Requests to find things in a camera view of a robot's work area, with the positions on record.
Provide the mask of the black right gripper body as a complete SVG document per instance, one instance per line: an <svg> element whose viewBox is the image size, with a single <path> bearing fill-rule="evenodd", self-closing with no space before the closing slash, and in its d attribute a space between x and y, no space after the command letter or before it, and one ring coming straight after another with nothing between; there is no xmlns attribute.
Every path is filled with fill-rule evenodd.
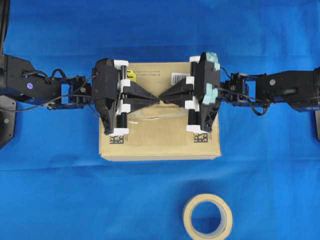
<svg viewBox="0 0 320 240"><path fill-rule="evenodd" d="M188 110L186 130L192 133L210 133L221 106L218 100L221 65L214 52L191 56L191 73L185 80L193 87L191 99L184 102Z"/></svg>

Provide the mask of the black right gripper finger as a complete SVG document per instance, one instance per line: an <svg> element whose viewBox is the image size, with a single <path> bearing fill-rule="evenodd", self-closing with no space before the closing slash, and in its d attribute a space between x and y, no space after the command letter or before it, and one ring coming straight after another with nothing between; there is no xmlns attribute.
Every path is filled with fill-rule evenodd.
<svg viewBox="0 0 320 240"><path fill-rule="evenodd" d="M165 104L174 104L179 106L180 108L185 108L186 101L192 101L192 95L169 95L169 96L160 96L160 100L162 100Z"/></svg>
<svg viewBox="0 0 320 240"><path fill-rule="evenodd" d="M187 84L185 82L178 82L168 90L161 93L159 95L159 99L162 101L165 101L168 99L169 96L176 96L184 93L189 93L189 92L192 92L193 89L194 89L194 85L192 83Z"/></svg>

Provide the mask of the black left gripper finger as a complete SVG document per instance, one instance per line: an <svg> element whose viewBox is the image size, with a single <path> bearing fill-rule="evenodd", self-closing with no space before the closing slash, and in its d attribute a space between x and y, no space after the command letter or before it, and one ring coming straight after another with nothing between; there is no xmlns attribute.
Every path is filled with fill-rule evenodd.
<svg viewBox="0 0 320 240"><path fill-rule="evenodd" d="M123 93L128 98L138 98L138 99L159 101L159 99L155 95L145 90L136 82L130 82L130 86L124 86Z"/></svg>
<svg viewBox="0 0 320 240"><path fill-rule="evenodd" d="M151 107L160 103L159 99L145 99L145 98L125 98L123 104L129 105L128 113Z"/></svg>

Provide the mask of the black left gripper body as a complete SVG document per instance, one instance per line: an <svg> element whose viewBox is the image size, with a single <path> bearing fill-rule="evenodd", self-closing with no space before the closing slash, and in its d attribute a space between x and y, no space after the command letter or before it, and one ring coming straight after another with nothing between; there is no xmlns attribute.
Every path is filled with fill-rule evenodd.
<svg viewBox="0 0 320 240"><path fill-rule="evenodd" d="M124 99L125 87L131 86L128 66L127 60L103 58L93 69L91 100L107 136L129 134L127 118L131 104Z"/></svg>

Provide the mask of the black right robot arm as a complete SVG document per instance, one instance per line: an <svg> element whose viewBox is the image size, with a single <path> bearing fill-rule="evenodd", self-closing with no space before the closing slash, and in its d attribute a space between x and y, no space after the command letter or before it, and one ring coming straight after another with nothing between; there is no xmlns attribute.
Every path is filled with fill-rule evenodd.
<svg viewBox="0 0 320 240"><path fill-rule="evenodd" d="M286 103L297 112L320 108L319 68L274 74L232 73L222 82L223 67L216 53L204 52L189 61L190 74L159 95L165 104L188 111L188 132L210 133L222 102L249 107L257 116L277 103Z"/></svg>

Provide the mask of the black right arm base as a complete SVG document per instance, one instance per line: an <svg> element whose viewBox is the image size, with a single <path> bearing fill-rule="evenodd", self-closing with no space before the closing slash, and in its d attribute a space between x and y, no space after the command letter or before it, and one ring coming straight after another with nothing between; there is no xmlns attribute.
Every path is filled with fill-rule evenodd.
<svg viewBox="0 0 320 240"><path fill-rule="evenodd" d="M320 111L316 110L311 114L312 127L314 136L317 141L320 141Z"/></svg>

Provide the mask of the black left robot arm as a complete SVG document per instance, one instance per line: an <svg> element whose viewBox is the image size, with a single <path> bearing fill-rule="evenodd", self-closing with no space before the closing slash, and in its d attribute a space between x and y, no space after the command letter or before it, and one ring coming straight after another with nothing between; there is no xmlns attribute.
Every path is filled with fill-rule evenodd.
<svg viewBox="0 0 320 240"><path fill-rule="evenodd" d="M96 62L89 78L68 77L60 68L47 75L28 60L2 54L0 93L49 110L83 109L93 104L104 134L123 136L129 133L128 114L160 102L128 78L128 65L125 60L103 58Z"/></svg>

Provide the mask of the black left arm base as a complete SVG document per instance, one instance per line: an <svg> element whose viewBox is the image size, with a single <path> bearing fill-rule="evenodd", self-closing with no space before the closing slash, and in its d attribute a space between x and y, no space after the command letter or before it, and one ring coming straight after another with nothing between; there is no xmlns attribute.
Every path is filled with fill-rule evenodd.
<svg viewBox="0 0 320 240"><path fill-rule="evenodd" d="M0 148L2 149L15 136L17 102L7 96L0 96Z"/></svg>

